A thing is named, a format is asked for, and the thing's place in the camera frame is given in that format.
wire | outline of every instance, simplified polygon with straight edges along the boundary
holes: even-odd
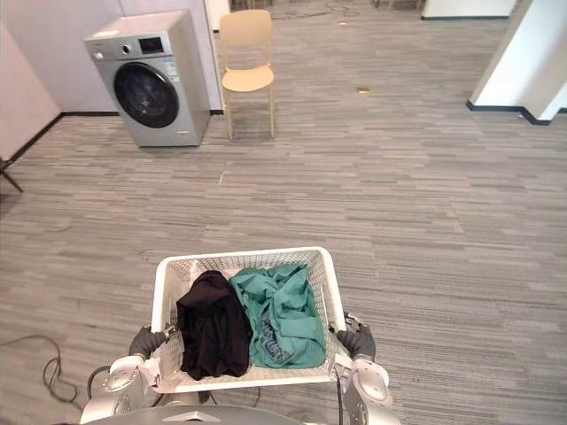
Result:
[[[260,402],[260,387],[258,387],[258,395],[256,396],[256,401],[254,401],[254,406],[252,407],[256,407],[259,402]]]
[[[316,16],[325,16],[325,15],[342,15],[346,18],[352,18],[353,16],[360,15],[360,13],[358,11],[354,11],[348,6],[342,6],[342,5],[335,6],[331,4],[326,4],[321,12],[301,13],[297,11],[289,11],[280,17],[273,16],[272,20],[305,19],[305,18],[314,18]]]
[[[97,376],[101,372],[104,372],[105,370],[110,370],[110,366],[105,365],[105,366],[97,367],[95,370],[93,370],[90,373],[89,379],[87,380],[87,397],[89,399],[92,398],[92,388],[91,388],[92,387],[92,380],[95,379],[95,376]]]
[[[23,336],[22,338],[17,338],[11,341],[7,341],[5,343],[1,343],[0,349],[6,348],[9,345],[13,345],[28,339],[42,339],[43,341],[47,341],[48,343],[53,345],[53,347],[55,347],[55,350],[57,351],[57,356],[50,359],[43,367],[43,385],[45,386],[45,388],[47,388],[47,391],[50,393],[50,395],[53,398],[55,398],[57,401],[61,403],[68,403],[70,405],[73,405],[74,407],[79,409],[79,411],[82,412],[82,407],[75,401],[77,399],[77,396],[79,395],[79,389],[77,385],[75,385],[72,382],[66,381],[65,379],[62,378],[63,367],[61,363],[61,350],[59,349],[58,344],[53,339],[44,335],[28,335],[28,336]],[[47,372],[52,364],[55,366],[53,367],[51,375],[49,376],[48,379]],[[57,393],[58,383],[70,387],[73,390],[73,395],[71,397],[63,397],[59,395]]]
[[[337,369],[335,369],[335,375],[337,375],[338,425],[343,425],[343,393],[340,389],[340,378],[338,377]]]
[[[163,398],[163,394],[159,394],[159,395],[156,397],[155,401],[154,401],[153,403],[151,403],[151,406],[150,406],[150,407],[155,407],[155,406],[157,406],[158,403],[161,401],[162,398]]]

clothes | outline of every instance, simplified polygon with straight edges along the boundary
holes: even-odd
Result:
[[[181,370],[193,379],[242,376],[248,368],[252,331],[234,288],[217,271],[204,272],[177,301],[183,336]]]
[[[250,360],[261,367],[318,367],[325,336],[307,266],[246,268],[230,279],[252,326]]]

laundry basket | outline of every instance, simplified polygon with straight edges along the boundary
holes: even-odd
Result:
[[[315,295],[317,314],[325,332],[326,360],[319,367],[284,369],[251,366],[240,376],[208,376],[199,381],[180,370],[183,340],[177,332],[153,353],[160,358],[161,379],[157,392],[189,392],[220,390],[286,383],[324,383],[333,381],[335,358],[345,349],[328,327],[345,329],[343,307],[338,294],[337,277],[327,250],[321,247],[289,248],[269,251],[224,252],[219,254],[170,257],[159,263],[156,273],[151,331],[159,332],[177,323],[176,301],[189,291],[192,283],[206,270],[219,270],[233,275],[242,268],[271,268],[283,264],[307,264],[308,282]]]

black glove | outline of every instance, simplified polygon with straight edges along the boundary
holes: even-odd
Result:
[[[167,340],[166,334],[164,332],[156,332],[153,334],[150,328],[141,328],[134,339],[132,344],[130,344],[130,349],[128,350],[129,356],[135,356],[140,354],[144,356],[145,359],[149,359],[151,354],[158,349]]]
[[[339,330],[337,339],[351,353],[351,357],[363,357],[374,361],[376,357],[376,343],[370,328],[360,325],[359,330],[353,332],[351,330]]]

chair backrest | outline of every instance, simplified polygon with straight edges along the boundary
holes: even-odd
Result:
[[[272,38],[272,18],[268,11],[251,9],[232,12],[221,18],[221,41],[229,47],[251,47]]]

